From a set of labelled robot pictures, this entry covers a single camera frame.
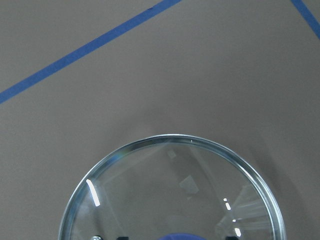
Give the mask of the glass pot lid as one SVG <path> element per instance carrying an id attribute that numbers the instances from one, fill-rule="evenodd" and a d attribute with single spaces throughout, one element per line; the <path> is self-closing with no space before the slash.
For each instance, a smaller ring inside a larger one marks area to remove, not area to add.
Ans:
<path id="1" fill-rule="evenodd" d="M 100 160 L 71 195 L 60 240 L 285 240 L 259 173 L 216 142 L 164 134 Z"/>

